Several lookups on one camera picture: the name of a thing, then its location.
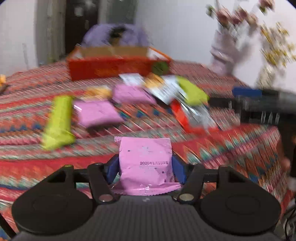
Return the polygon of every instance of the door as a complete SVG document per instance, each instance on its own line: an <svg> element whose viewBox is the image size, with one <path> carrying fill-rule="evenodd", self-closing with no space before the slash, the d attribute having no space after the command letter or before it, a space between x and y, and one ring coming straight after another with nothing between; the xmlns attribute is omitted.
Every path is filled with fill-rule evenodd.
<svg viewBox="0 0 296 241"><path fill-rule="evenodd" d="M86 32L98 22L99 0L67 0L65 48L69 54L82 42Z"/></svg>

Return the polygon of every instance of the wire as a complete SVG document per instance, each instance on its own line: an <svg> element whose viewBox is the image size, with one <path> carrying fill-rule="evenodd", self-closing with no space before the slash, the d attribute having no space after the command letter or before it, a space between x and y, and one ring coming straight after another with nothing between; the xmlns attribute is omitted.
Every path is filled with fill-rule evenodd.
<svg viewBox="0 0 296 241"><path fill-rule="evenodd" d="M287 218L286 224L285 224L285 236L286 236L286 241L291 241L291 239L288 236L287 233L287 226L288 226L288 222L290 221L290 219L292 218L292 216L294 215L294 213L296 212L296 207L294 207L293 212L291 213L291 215Z"/></svg>

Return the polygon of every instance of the round black motor cover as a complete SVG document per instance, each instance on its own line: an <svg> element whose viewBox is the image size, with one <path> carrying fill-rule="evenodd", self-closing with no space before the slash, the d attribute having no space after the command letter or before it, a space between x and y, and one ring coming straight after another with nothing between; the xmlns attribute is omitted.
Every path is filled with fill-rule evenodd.
<svg viewBox="0 0 296 241"><path fill-rule="evenodd" d="M206 195L200 206L207 223L233 235L255 235L275 227L279 202L253 183L229 183Z"/></svg>
<svg viewBox="0 0 296 241"><path fill-rule="evenodd" d="M20 196L12 206L12 216L20 230L38 235L71 231L84 224L92 213L92 201L75 189Z"/></svg>

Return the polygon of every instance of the pink vase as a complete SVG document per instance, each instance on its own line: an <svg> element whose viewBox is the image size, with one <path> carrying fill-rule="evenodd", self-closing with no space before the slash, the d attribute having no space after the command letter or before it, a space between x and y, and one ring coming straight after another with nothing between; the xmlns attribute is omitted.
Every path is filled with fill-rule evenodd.
<svg viewBox="0 0 296 241"><path fill-rule="evenodd" d="M235 39L228 30L216 30L211 49L213 60L209 68L218 75L231 75L237 53Z"/></svg>

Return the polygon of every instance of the screw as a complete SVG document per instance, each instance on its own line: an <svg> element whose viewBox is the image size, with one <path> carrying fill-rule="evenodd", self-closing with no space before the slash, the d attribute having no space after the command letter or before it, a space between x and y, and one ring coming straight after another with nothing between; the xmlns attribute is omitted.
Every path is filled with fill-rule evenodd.
<svg viewBox="0 0 296 241"><path fill-rule="evenodd" d="M189 202L194 199L194 196L190 193L183 193L179 196L182 201Z"/></svg>
<svg viewBox="0 0 296 241"><path fill-rule="evenodd" d="M99 196L99 200L101 202L110 202L113 200L113 196L111 194L103 194Z"/></svg>

